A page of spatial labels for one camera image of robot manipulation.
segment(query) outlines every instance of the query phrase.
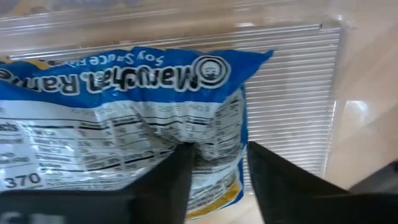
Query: maruchan ramen package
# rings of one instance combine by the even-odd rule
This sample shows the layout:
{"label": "maruchan ramen package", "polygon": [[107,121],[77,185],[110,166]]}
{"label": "maruchan ramen package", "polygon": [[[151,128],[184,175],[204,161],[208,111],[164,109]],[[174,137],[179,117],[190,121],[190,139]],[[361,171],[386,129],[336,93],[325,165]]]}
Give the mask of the maruchan ramen package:
{"label": "maruchan ramen package", "polygon": [[0,190],[117,190],[192,142],[187,217],[237,202],[244,82],[272,53],[134,47],[0,63]]}

